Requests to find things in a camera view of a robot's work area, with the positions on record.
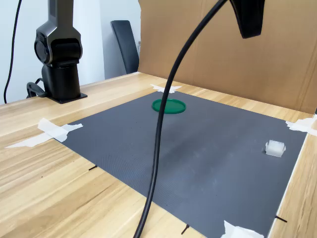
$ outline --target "cardboard box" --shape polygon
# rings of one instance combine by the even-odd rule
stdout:
[[[139,71],[168,78],[216,0],[139,0]],[[317,1],[265,1],[262,34],[242,39],[228,1],[187,52],[175,81],[307,113],[317,107]]]

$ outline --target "wooden table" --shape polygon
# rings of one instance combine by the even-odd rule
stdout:
[[[0,106],[0,237],[132,237],[145,197],[59,142],[4,149],[40,134],[46,118],[57,125],[93,115],[164,87],[165,79],[134,73],[81,88],[88,98],[57,104],[31,98]],[[178,91],[252,112],[295,122],[312,115],[199,87]],[[317,237],[317,137],[308,135],[278,216],[273,238]],[[152,204],[143,237],[198,238],[192,228]]]

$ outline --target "green lid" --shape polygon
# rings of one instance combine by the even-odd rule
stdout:
[[[162,99],[157,99],[152,103],[152,108],[159,112],[159,107]],[[182,113],[186,110],[186,104],[182,101],[177,99],[167,99],[166,106],[165,106],[165,114],[177,114]]]

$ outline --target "office chair backrest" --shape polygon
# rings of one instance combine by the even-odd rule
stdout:
[[[139,56],[130,22],[112,21],[111,25],[119,43],[127,74],[137,72],[139,67]]]

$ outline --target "black power cord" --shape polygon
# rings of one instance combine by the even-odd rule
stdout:
[[[9,70],[8,80],[7,80],[7,82],[6,82],[6,85],[5,85],[5,88],[4,88],[4,93],[3,93],[4,103],[6,103],[6,91],[7,91],[7,89],[8,89],[9,82],[10,82],[10,79],[11,79],[12,66],[13,66],[15,31],[16,31],[16,24],[17,24],[17,22],[18,22],[18,17],[19,17],[19,11],[20,11],[20,7],[21,7],[21,2],[22,2],[22,0],[19,0],[18,7],[17,7],[17,9],[16,9],[16,14],[15,14],[15,21],[14,21],[13,34],[12,34],[12,45],[11,45],[10,70]]]
[[[203,20],[199,23],[199,25],[196,27],[196,29],[193,31],[191,36],[188,38],[188,40],[186,41],[182,50],[180,51],[179,55],[177,56],[176,61],[173,65],[173,68],[172,68],[172,70],[169,74],[169,77],[167,79],[167,83],[166,83],[166,86],[164,89],[164,93],[163,93],[163,97],[162,97],[162,101],[161,101],[161,105],[160,105],[159,113],[158,113],[158,123],[157,123],[157,131],[156,131],[156,135],[155,135],[154,160],[153,160],[150,188],[149,188],[147,200],[146,200],[145,205],[144,205],[141,219],[139,221],[138,227],[135,231],[133,238],[139,238],[141,236],[145,221],[146,221],[147,216],[149,214],[151,202],[153,199],[155,184],[156,184],[157,175],[158,175],[160,135],[161,135],[161,131],[162,131],[164,111],[165,111],[168,93],[169,93],[170,87],[172,85],[174,76],[175,76],[177,69],[178,69],[180,63],[182,62],[186,52],[188,51],[188,49],[190,48],[190,46],[192,45],[194,40],[197,38],[197,36],[203,30],[203,28],[208,24],[208,22],[212,19],[212,17],[226,3],[226,1],[227,0],[219,0],[213,6],[213,8],[207,13],[207,15],[203,18]]]

